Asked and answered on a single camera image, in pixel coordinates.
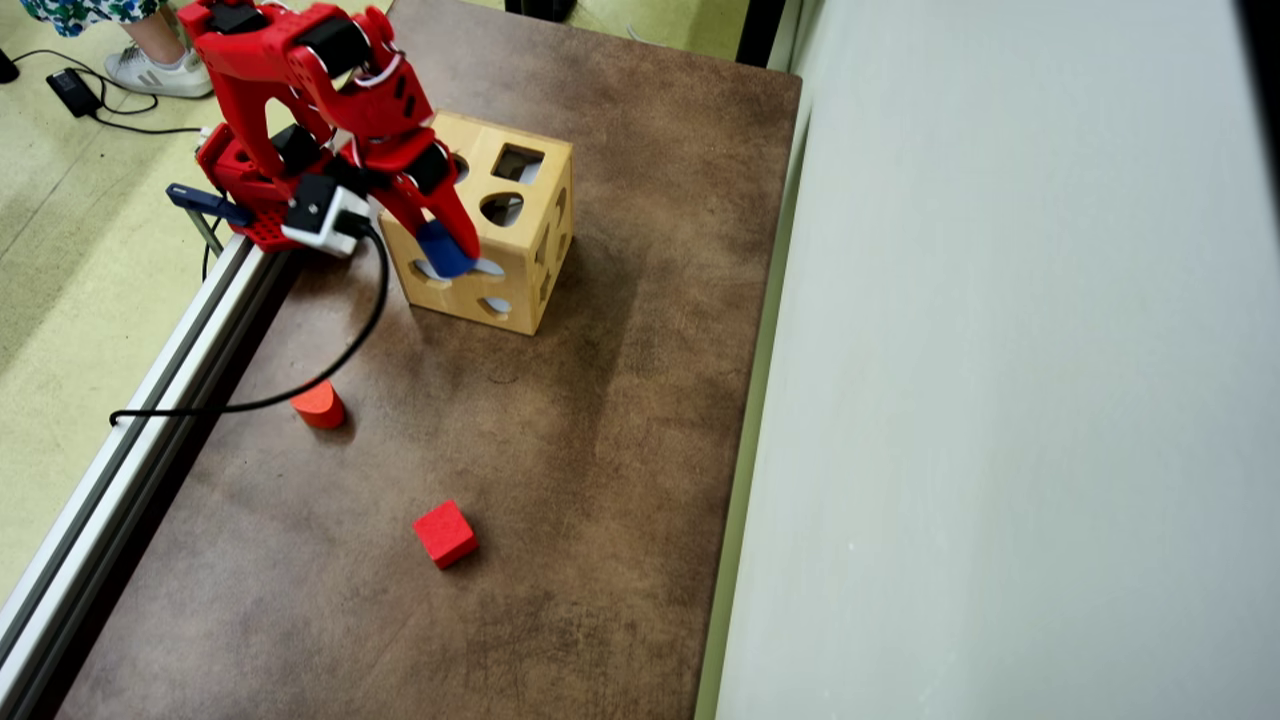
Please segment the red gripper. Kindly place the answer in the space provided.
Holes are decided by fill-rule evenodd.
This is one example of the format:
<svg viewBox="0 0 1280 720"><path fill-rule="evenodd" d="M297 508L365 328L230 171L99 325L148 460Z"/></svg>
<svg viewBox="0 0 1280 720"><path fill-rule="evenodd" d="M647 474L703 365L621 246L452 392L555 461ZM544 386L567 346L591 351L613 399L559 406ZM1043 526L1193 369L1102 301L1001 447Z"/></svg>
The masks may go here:
<svg viewBox="0 0 1280 720"><path fill-rule="evenodd" d="M340 187L374 197L413 237L430 264L476 264L475 225L454 191L454 161L433 126L357 135L340 150Z"/></svg>

